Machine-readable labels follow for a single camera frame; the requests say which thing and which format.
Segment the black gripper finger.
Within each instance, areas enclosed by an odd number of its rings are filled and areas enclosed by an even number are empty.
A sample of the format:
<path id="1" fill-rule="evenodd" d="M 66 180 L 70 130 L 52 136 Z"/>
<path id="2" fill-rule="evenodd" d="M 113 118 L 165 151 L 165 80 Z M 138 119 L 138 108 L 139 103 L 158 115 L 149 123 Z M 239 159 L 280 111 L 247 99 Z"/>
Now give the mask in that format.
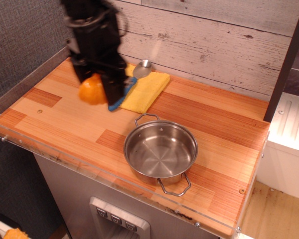
<path id="1" fill-rule="evenodd" d="M 124 96 L 125 72 L 105 72 L 101 75 L 101 80 L 108 105 L 112 106 Z"/>
<path id="2" fill-rule="evenodd" d="M 89 61 L 71 61 L 80 83 L 92 77 L 94 71 Z"/>

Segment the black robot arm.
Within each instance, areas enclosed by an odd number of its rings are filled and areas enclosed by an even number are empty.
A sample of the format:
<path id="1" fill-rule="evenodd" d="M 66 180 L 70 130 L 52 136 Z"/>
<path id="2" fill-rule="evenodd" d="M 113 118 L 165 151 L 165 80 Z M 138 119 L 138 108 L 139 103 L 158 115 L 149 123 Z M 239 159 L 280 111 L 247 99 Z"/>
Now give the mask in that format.
<path id="1" fill-rule="evenodd" d="M 124 59 L 118 53 L 121 44 L 117 9 L 106 0 L 63 0 L 65 25 L 74 37 L 67 47 L 80 82 L 100 74 L 109 106 L 125 95 Z"/>

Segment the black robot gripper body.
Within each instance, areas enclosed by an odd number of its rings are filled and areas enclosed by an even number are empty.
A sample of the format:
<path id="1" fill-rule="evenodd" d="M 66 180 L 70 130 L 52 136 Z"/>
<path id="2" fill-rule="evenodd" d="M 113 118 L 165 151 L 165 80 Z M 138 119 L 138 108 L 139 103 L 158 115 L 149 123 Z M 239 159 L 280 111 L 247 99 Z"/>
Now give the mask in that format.
<path id="1" fill-rule="evenodd" d="M 86 19 L 66 17 L 74 39 L 68 42 L 71 61 L 89 61 L 94 73 L 125 72 L 127 64 L 118 53 L 121 44 L 114 14 L 101 14 Z"/>

